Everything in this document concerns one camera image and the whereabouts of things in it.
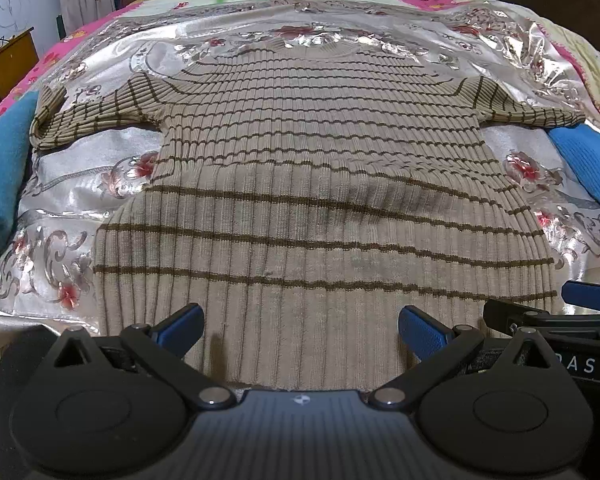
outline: logo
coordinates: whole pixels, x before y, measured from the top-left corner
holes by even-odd
[[[291,400],[293,402],[295,402],[296,404],[300,404],[300,406],[304,406],[305,404],[308,404],[309,402],[311,402],[311,397],[309,397],[308,395],[305,395],[305,394],[301,394],[301,395],[296,395]]]

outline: screw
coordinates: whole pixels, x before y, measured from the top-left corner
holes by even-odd
[[[231,397],[231,393],[226,388],[220,386],[211,386],[202,390],[198,396],[205,404],[220,404],[226,402]]]
[[[383,404],[387,404],[389,406],[391,404],[402,402],[405,397],[404,392],[398,388],[380,388],[378,391],[376,391],[374,396],[378,402],[382,402]]]

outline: striped sweater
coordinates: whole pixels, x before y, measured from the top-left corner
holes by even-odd
[[[397,313],[476,325],[487,298],[552,309],[542,230],[479,132],[582,122],[484,77],[448,78],[355,43],[254,43],[179,74],[134,75],[58,113],[41,149],[149,121],[151,184],[98,230],[101,327],[206,312],[189,363],[233,383],[374,388],[404,370]]]

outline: round knob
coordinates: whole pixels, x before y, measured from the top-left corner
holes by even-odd
[[[374,393],[374,397],[378,402],[382,402],[383,404],[398,404],[404,400],[404,392],[399,390],[398,388],[380,388],[376,393]]]
[[[131,471],[180,437],[186,409],[166,384],[81,368],[66,368],[62,383],[32,384],[11,413],[14,442],[35,468],[60,476]]]
[[[198,396],[202,402],[207,404],[221,404],[229,400],[231,393],[226,388],[211,386],[202,390]]]
[[[582,455],[592,427],[582,394],[560,379],[525,366],[458,376],[422,399],[418,425],[444,455],[473,469],[498,476],[559,470]]]

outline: blue gripper pad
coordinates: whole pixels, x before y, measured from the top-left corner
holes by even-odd
[[[202,337],[205,313],[196,303],[181,308],[151,330],[151,338],[165,350],[182,359]]]
[[[445,347],[454,332],[413,305],[405,306],[398,316],[398,333],[409,350],[424,361]]]
[[[562,286],[565,303],[600,310],[600,285],[569,280]]]

